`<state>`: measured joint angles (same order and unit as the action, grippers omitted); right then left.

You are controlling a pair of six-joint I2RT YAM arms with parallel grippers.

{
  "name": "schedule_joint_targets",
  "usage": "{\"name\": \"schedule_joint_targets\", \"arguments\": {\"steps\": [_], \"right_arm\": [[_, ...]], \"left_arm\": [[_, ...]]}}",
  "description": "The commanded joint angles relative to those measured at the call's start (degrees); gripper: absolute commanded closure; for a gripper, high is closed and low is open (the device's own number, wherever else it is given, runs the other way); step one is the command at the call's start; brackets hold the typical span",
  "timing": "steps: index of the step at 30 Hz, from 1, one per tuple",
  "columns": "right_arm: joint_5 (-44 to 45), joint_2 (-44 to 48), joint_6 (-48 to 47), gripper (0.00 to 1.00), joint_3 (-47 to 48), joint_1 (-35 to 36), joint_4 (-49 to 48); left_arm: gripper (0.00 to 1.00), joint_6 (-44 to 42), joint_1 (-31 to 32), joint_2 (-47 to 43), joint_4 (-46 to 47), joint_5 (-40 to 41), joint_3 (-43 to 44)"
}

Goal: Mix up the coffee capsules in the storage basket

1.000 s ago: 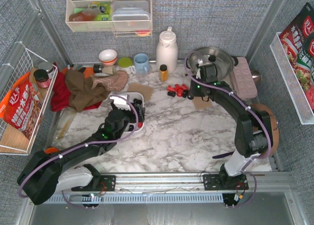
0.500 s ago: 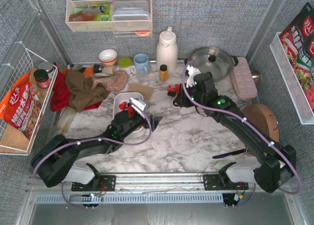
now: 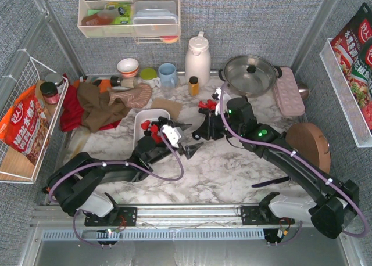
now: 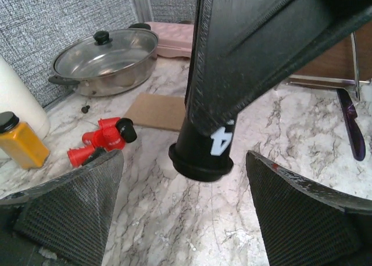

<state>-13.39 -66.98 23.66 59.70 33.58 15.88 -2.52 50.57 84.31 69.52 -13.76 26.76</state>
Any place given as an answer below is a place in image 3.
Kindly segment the black coffee capsule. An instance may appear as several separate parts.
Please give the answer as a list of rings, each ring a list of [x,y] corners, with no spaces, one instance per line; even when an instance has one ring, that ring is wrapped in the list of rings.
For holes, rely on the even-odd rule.
[[[156,125],[158,126],[159,130],[161,130],[162,127],[164,127],[165,125],[168,125],[168,124],[169,124],[169,119],[168,118],[165,118],[163,116],[158,117],[158,122],[156,123]]]

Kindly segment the red coffee capsule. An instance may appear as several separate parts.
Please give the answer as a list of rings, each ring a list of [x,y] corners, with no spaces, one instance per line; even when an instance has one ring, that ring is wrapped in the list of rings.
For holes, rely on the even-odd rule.
[[[159,127],[157,125],[152,125],[150,127],[150,131],[151,131],[151,137],[156,142],[156,144],[161,143],[162,142],[162,138],[160,136]]]
[[[151,126],[151,121],[150,121],[150,120],[146,120],[146,121],[144,121],[144,122],[141,124],[141,128],[142,128],[143,130],[147,130],[150,126]]]

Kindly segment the tan scouring pad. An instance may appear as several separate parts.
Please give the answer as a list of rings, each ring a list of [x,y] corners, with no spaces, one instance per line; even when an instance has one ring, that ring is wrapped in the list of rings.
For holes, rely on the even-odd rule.
[[[173,100],[168,100],[165,98],[155,98],[151,105],[153,109],[164,109],[170,115],[172,119],[178,119],[183,105],[181,103],[175,102]]]

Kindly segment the white plastic storage basket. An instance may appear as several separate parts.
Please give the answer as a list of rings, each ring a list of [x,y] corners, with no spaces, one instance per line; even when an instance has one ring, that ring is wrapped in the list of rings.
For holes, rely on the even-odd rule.
[[[159,117],[171,119],[169,112],[165,109],[146,109],[138,112],[134,120],[133,149],[137,146],[137,142],[145,136],[145,130],[141,127],[143,123],[157,121]]]

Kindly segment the pink striped towel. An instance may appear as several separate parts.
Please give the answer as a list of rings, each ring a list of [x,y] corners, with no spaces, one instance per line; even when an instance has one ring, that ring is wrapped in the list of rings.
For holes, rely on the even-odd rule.
[[[145,107],[151,99],[152,88],[148,84],[140,83],[136,88],[126,91],[111,89],[109,96],[109,106],[119,100],[123,102],[125,107],[139,109]]]

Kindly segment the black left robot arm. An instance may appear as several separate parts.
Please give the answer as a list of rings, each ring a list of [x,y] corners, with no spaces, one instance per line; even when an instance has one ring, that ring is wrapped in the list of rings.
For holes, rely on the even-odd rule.
[[[162,181],[176,182],[183,178],[162,177],[154,173],[152,165],[173,155],[190,159],[203,145],[183,145],[183,131],[189,124],[165,124],[157,134],[145,135],[137,141],[131,156],[126,160],[104,161],[93,159],[81,152],[55,171],[48,179],[45,193],[50,201],[58,203],[62,210],[73,216],[78,210],[101,218],[112,213],[116,203],[108,193],[98,193],[96,188],[110,182],[136,183],[153,176]]]

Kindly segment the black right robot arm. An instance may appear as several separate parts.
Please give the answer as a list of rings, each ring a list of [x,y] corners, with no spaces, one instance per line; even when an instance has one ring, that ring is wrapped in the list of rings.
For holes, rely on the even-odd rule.
[[[194,131],[194,139],[218,140],[235,137],[242,146],[260,158],[283,170],[310,196],[305,221],[328,238],[337,238],[360,214],[359,187],[351,180],[342,182],[312,165],[267,124],[258,123],[251,104],[245,98],[227,102],[221,112],[217,102],[199,102],[198,112],[205,116]]]

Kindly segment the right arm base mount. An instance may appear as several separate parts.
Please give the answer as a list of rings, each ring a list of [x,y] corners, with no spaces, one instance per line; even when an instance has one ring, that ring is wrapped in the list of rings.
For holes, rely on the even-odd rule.
[[[284,218],[275,216],[269,208],[258,205],[240,205],[236,210],[242,224],[247,226],[278,227],[281,219],[284,220],[284,225],[293,225],[295,223],[292,218],[287,221]]]

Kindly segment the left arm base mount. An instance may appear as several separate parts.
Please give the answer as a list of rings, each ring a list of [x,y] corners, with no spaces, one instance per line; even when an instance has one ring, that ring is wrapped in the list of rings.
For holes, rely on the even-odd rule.
[[[84,225],[87,227],[134,227],[137,222],[136,207],[115,207],[104,217],[86,213]]]

